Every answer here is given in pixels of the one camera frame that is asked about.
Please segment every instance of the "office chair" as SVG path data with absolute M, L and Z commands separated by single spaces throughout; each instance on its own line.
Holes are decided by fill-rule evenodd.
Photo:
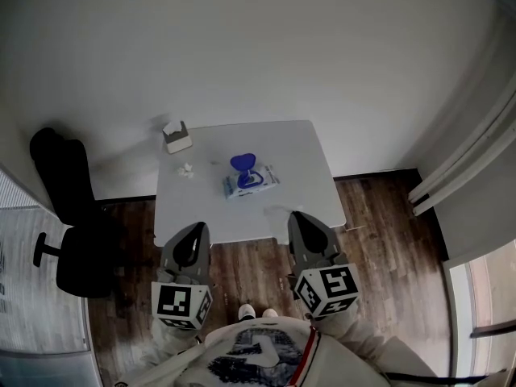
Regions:
M 46 233 L 39 235 L 34 266 L 40 266 L 44 253 L 59 256 L 60 289 L 78 297 L 108 297 L 123 229 L 95 201 L 84 145 L 44 128 L 32 137 L 30 153 L 57 217 L 72 226 L 60 250 L 45 243 Z

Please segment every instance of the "table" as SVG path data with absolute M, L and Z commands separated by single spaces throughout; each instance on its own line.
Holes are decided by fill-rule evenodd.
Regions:
M 286 241 L 288 212 L 302 210 L 329 227 L 346 223 L 335 183 L 310 121 L 244 123 L 189 130 L 193 146 L 172 155 L 164 146 L 156 194 L 154 244 L 163 247 L 180 229 L 203 221 L 211 243 L 278 238 Z M 226 199 L 223 178 L 230 158 L 256 155 L 271 164 L 280 184 Z M 191 179 L 177 170 L 193 166 Z

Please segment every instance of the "white pipe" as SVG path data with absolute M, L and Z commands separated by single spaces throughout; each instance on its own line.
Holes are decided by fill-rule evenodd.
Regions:
M 508 107 L 514 102 L 514 93 L 516 92 L 516 73 L 510 78 L 509 83 L 501 92 L 498 100 L 495 102 L 489 113 L 482 119 L 480 124 L 475 128 L 473 133 L 427 178 L 425 178 L 418 186 L 409 193 L 409 201 L 416 202 L 425 194 L 428 194 L 446 177 L 449 177 L 455 169 L 460 166 L 460 160 L 473 148 L 469 153 L 471 155 L 477 150 L 491 135 L 496 128 L 500 126 L 503 119 L 509 114 L 512 107 Z
M 414 208 L 414 215 L 418 216 L 437 205 L 443 199 L 453 194 L 460 187 L 471 181 L 482 169 L 493 162 L 505 149 L 516 139 L 516 119 L 509 128 L 466 170 L 448 185 L 437 191 L 426 201 L 423 201 Z

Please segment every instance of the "white shoe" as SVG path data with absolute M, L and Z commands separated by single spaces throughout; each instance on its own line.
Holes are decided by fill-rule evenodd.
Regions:
M 277 312 L 275 310 L 273 310 L 272 308 L 268 308 L 261 315 L 262 318 L 275 318 L 277 316 L 278 316 Z
M 243 304 L 239 308 L 239 320 L 245 317 L 246 315 L 251 315 L 253 318 L 256 318 L 255 309 L 252 308 L 251 304 Z

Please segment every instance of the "chair seat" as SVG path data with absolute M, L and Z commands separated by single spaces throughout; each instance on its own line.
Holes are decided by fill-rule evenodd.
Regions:
M 105 223 L 69 228 L 59 253 L 57 286 L 78 297 L 108 297 L 118 242 L 116 229 Z

